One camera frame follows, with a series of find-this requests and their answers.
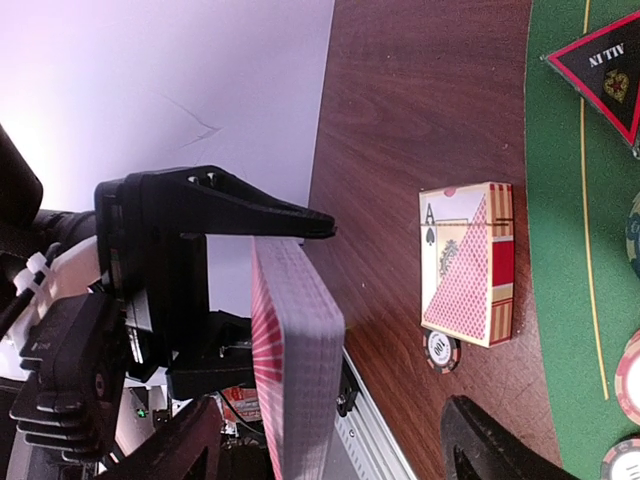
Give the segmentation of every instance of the yellow line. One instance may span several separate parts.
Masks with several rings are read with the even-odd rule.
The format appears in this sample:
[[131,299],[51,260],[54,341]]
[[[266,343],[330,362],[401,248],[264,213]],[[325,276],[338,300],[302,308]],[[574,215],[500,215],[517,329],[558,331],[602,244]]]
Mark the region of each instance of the yellow line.
[[[589,13],[591,0],[586,0],[584,8],[584,24],[582,34],[589,30]],[[587,142],[585,135],[584,98],[580,99],[580,164],[582,169],[582,210],[584,213],[584,239],[587,254],[587,274],[589,276],[589,295],[591,296],[591,315],[593,316],[593,332],[596,337],[596,349],[598,351],[598,364],[600,365],[600,377],[604,399],[609,400],[609,386],[607,385],[607,371],[604,367],[604,355],[602,354],[602,342],[600,341],[600,323],[598,322],[598,309],[596,308],[596,288],[593,280],[593,265],[591,262],[591,235],[589,227],[589,195],[587,193]]]

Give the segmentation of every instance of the black poker chip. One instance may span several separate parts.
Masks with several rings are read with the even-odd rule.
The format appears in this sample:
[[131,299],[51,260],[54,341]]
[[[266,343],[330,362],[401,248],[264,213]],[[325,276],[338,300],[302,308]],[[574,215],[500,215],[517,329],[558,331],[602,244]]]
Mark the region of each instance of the black poker chip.
[[438,373],[451,373],[460,363],[460,340],[434,330],[425,330],[422,346],[427,363]]
[[602,480],[640,478],[640,438],[630,438],[614,446],[602,461]]

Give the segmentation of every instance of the gold emblem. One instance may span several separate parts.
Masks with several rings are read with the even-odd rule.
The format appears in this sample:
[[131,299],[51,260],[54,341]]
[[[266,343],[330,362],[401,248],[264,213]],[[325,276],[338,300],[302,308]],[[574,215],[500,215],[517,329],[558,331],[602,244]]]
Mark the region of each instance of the gold emblem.
[[607,73],[607,78],[604,81],[604,91],[607,92],[610,97],[622,103],[624,102],[624,97],[627,95],[628,89],[629,77],[624,73],[618,72],[617,68]]

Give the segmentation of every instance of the white wall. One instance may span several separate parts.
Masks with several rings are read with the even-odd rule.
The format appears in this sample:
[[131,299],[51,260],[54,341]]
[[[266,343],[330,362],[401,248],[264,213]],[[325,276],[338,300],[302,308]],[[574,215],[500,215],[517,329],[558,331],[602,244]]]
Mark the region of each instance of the white wall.
[[[332,12],[333,0],[4,2],[0,123],[44,208],[92,209],[102,180],[196,164],[306,205]],[[248,240],[209,247],[213,306],[248,314]]]

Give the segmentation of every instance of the table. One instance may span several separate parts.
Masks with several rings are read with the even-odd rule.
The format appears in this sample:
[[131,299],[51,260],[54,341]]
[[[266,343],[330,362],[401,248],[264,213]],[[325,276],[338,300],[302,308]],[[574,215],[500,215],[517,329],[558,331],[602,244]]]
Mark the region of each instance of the table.
[[[337,0],[310,205],[338,235],[308,252],[344,312],[346,346],[418,478],[443,478],[440,412],[471,397],[560,463],[531,286],[524,163],[528,0]],[[514,185],[514,339],[429,368],[418,193]]]

